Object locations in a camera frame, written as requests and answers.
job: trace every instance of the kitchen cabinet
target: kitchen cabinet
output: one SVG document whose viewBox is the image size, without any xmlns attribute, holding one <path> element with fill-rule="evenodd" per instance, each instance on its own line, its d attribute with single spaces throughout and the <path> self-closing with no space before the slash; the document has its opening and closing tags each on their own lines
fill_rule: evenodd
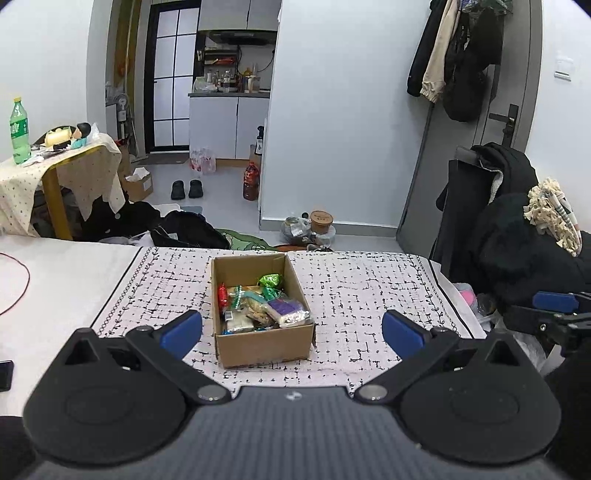
<svg viewBox="0 0 591 480">
<path fill-rule="evenodd" d="M 216 158 L 235 158 L 237 108 L 237 97 L 191 98 L 191 152 L 210 148 Z"/>
<path fill-rule="evenodd" d="M 199 31 L 245 30 L 249 0 L 202 0 Z"/>
<path fill-rule="evenodd" d="M 274 30 L 279 28 L 281 0 L 251 0 L 248 30 Z"/>
<path fill-rule="evenodd" d="M 236 127 L 236 158 L 248 159 L 251 145 L 256 144 L 257 127 L 265 125 L 269 111 L 268 98 L 238 99 L 238 126 Z"/>
</svg>

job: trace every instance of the cardboard box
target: cardboard box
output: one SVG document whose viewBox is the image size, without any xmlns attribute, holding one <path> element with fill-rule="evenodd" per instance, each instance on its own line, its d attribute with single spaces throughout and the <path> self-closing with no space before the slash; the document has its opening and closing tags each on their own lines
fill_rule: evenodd
<svg viewBox="0 0 591 480">
<path fill-rule="evenodd" d="M 314 324 L 266 332 L 223 335 L 223 321 L 217 305 L 217 288 L 256 285 L 263 275 L 283 275 L 285 293 L 310 310 L 296 272 L 284 254 L 218 257 L 212 260 L 212 319 L 216 354 L 224 368 L 286 362 L 308 358 L 315 343 Z"/>
<path fill-rule="evenodd" d="M 121 179 L 121 188 L 129 195 L 130 202 L 141 202 L 154 191 L 152 174 L 145 176 L 138 181 L 127 181 L 125 177 Z"/>
<path fill-rule="evenodd" d="M 125 146 L 119 147 L 121 151 L 121 163 L 117 168 L 120 180 L 125 180 L 125 177 L 131 175 L 131 163 L 129 162 L 129 150 Z"/>
</svg>

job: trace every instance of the sliding glass door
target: sliding glass door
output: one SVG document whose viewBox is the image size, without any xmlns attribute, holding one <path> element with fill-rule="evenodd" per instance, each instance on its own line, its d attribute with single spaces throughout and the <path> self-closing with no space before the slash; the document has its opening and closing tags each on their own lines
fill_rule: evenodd
<svg viewBox="0 0 591 480">
<path fill-rule="evenodd" d="M 189 97 L 196 59 L 200 1 L 151 7 L 146 46 L 145 136 L 147 151 L 189 149 Z"/>
</svg>

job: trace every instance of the red bottle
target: red bottle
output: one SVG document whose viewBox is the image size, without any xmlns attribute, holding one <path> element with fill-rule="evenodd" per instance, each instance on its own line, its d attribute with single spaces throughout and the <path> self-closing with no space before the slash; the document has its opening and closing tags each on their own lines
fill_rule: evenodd
<svg viewBox="0 0 591 480">
<path fill-rule="evenodd" d="M 242 187 L 242 196 L 246 200 L 258 200 L 258 189 L 261 181 L 261 172 L 256 164 L 251 160 L 244 171 L 244 186 Z"/>
</svg>

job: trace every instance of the hanging clothes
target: hanging clothes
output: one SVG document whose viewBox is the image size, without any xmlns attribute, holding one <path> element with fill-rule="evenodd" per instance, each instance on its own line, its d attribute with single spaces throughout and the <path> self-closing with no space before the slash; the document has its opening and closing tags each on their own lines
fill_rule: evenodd
<svg viewBox="0 0 591 480">
<path fill-rule="evenodd" d="M 503 52 L 501 25 L 491 8 L 480 13 L 473 28 L 469 24 L 468 14 L 461 13 L 445 62 L 443 108 L 458 122 L 473 122 L 480 117 L 486 93 L 483 70 L 500 64 Z"/>
<path fill-rule="evenodd" d="M 429 59 L 429 64 L 423 77 L 421 95 L 433 103 L 437 102 L 445 87 L 445 55 L 459 20 L 460 9 L 458 1 L 447 0 L 443 11 L 443 18 L 437 31 L 433 52 L 431 53 L 431 58 Z"/>
<path fill-rule="evenodd" d="M 443 18 L 443 11 L 447 4 L 447 0 L 432 0 L 431 14 L 425 25 L 423 36 L 418 44 L 417 52 L 415 53 L 413 64 L 410 67 L 407 81 L 407 92 L 413 97 L 421 96 L 421 89 L 423 88 L 423 77 L 427 71 L 427 65 L 433 52 L 439 25 Z"/>
</svg>

